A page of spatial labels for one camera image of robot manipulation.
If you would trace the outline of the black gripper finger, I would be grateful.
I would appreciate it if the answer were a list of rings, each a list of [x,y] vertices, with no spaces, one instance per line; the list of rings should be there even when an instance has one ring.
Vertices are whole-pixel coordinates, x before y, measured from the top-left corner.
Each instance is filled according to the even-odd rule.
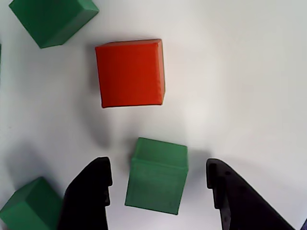
[[[293,227],[233,168],[220,159],[206,161],[207,187],[213,191],[224,230],[292,230]]]
[[[108,157],[90,162],[67,187],[58,230],[107,230],[106,207],[113,184]]]

